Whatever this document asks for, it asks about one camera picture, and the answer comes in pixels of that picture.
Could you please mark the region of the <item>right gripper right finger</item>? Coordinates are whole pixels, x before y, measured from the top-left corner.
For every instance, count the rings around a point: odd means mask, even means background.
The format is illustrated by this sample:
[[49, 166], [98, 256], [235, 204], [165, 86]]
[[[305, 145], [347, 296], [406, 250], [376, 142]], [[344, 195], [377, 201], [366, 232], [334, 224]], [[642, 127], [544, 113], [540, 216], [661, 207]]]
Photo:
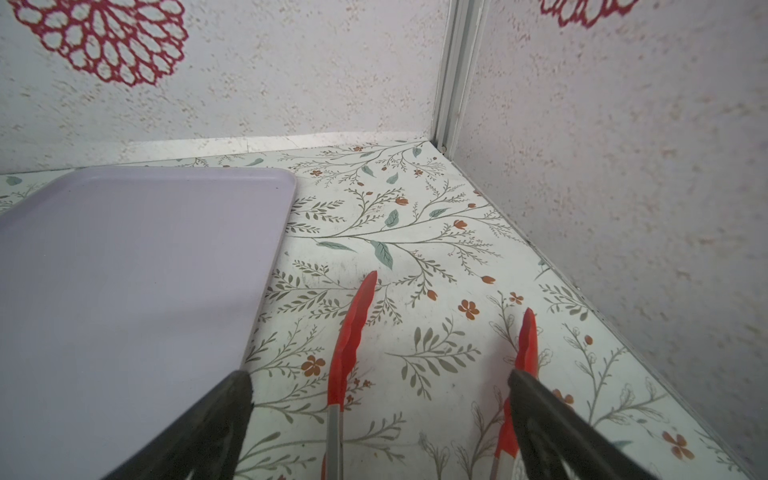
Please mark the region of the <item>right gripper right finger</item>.
[[531, 374], [508, 378], [511, 422], [530, 479], [651, 479]]

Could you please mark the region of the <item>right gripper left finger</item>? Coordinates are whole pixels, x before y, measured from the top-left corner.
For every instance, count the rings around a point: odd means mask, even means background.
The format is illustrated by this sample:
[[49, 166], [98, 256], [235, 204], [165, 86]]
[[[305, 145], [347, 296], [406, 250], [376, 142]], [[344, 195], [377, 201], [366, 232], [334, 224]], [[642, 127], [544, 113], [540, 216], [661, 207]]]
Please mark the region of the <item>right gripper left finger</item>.
[[253, 411], [250, 375], [235, 370], [108, 479], [232, 479]]

